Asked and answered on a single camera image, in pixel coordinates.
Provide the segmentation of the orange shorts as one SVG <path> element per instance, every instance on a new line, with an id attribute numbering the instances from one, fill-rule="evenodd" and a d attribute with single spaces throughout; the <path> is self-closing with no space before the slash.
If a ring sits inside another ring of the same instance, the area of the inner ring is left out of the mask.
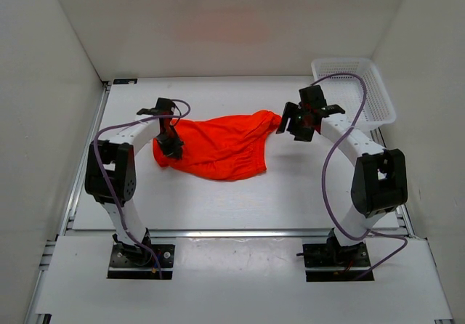
<path id="1" fill-rule="evenodd" d="M 207 121 L 181 120 L 175 129 L 184 142 L 182 157 L 164 155 L 156 141 L 153 157 L 161 168 L 171 167 L 203 179 L 249 179 L 266 172 L 266 141 L 280 121 L 281 116 L 269 110 Z"/>

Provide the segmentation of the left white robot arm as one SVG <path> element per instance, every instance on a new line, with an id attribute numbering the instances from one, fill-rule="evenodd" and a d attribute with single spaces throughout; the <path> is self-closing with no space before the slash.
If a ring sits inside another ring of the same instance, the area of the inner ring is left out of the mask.
<path id="1" fill-rule="evenodd" d="M 137 266 L 156 256 L 133 199 L 136 154 L 155 141 L 167 158 L 181 159 L 184 142 L 176 125 L 189 112 L 183 100 L 159 98 L 153 108 L 137 111 L 135 120 L 100 129 L 89 144 L 84 189 L 106 210 L 116 229 L 114 243 Z"/>

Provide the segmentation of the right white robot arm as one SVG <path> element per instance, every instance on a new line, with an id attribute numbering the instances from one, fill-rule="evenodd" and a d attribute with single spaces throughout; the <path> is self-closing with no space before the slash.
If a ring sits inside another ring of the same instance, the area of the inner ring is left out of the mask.
<path id="1" fill-rule="evenodd" d="M 363 242 L 373 226 L 408 198 L 405 156 L 369 139 L 339 105 L 328 105 L 320 86 L 299 90 L 299 103 L 287 102 L 277 132 L 296 141 L 311 142 L 319 134 L 332 142 L 354 167 L 350 188 L 352 205 L 342 220 L 329 208 L 335 225 L 326 248 L 330 263 L 342 266 L 352 258 L 352 247 Z"/>

